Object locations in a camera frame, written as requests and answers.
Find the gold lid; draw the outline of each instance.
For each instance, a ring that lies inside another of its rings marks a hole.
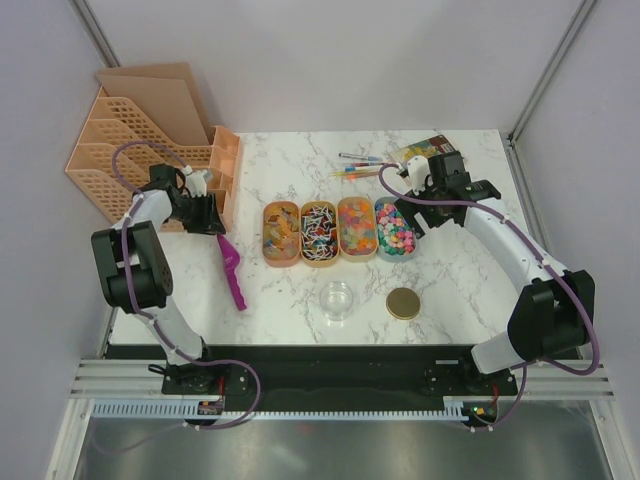
[[[411,320],[420,312],[420,297],[409,288],[396,288],[387,295],[389,313],[400,320]]]

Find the marble tabletop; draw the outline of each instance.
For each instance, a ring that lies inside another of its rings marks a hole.
[[[477,343],[503,331],[517,293],[498,263],[466,230],[449,222],[420,240],[415,258],[391,264],[376,257],[354,264],[340,259],[314,269],[302,262],[286,269],[266,265],[261,253],[261,215],[274,200],[299,206],[310,200],[334,205],[347,196],[372,201],[386,195],[377,177],[330,178],[338,152],[382,155],[444,134],[465,157],[474,180],[490,180],[509,215],[524,218],[502,142],[495,130],[295,132],[242,135],[245,143],[233,231],[228,238],[242,255],[238,279],[248,309],[238,312],[213,237],[161,233],[174,277],[174,299],[189,325],[210,344],[451,344]],[[391,185],[408,187],[393,172]],[[355,309],[343,322],[328,321],[318,294],[329,281],[346,282]],[[409,287],[422,301],[412,321],[394,319],[387,294]],[[155,344],[146,327],[118,312],[112,344]]]

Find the white marble surface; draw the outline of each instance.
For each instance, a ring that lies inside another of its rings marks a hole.
[[[338,152],[380,155],[397,147],[446,135],[465,157],[474,180],[488,179],[501,192],[512,218],[524,227],[515,186],[495,130],[302,132],[245,134],[244,163],[229,239],[243,259],[237,270],[249,308],[235,308],[212,237],[160,235],[174,276],[174,298],[187,322],[208,343],[218,344],[438,344],[475,343],[504,330],[517,300],[506,274],[467,231],[448,223],[421,240],[416,258],[403,264],[380,258],[365,264],[340,259],[326,269],[299,262],[267,266],[261,254],[261,214],[274,200],[337,204],[346,196],[385,195],[376,177],[329,178]],[[408,188],[389,172],[392,186]],[[331,280],[349,284],[356,307],[341,323],[320,311],[318,293]],[[413,321],[394,319],[385,307],[394,288],[414,289],[422,300]],[[141,322],[118,313],[112,344],[153,344]]]

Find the container with colorful items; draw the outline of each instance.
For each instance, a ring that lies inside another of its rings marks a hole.
[[[383,197],[376,202],[379,255],[390,262],[405,262],[418,246],[413,230],[394,205],[394,197]]]
[[[273,202],[263,212],[262,254],[272,267],[290,267],[300,258],[300,211],[293,202]]]
[[[352,262],[373,258],[378,249],[373,205],[364,197],[347,197],[338,204],[340,252]]]
[[[336,209],[329,202],[309,202],[300,209],[302,261],[328,267],[338,259]]]

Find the magenta object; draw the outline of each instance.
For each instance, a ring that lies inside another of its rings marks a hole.
[[[227,274],[227,282],[229,282],[231,296],[236,302],[238,310],[246,310],[247,304],[244,302],[244,297],[238,284],[238,277],[236,277],[236,267],[240,264],[240,254],[235,247],[229,243],[229,240],[224,238],[224,235],[216,235],[216,237],[218,237],[218,246],[224,258],[224,273]]]

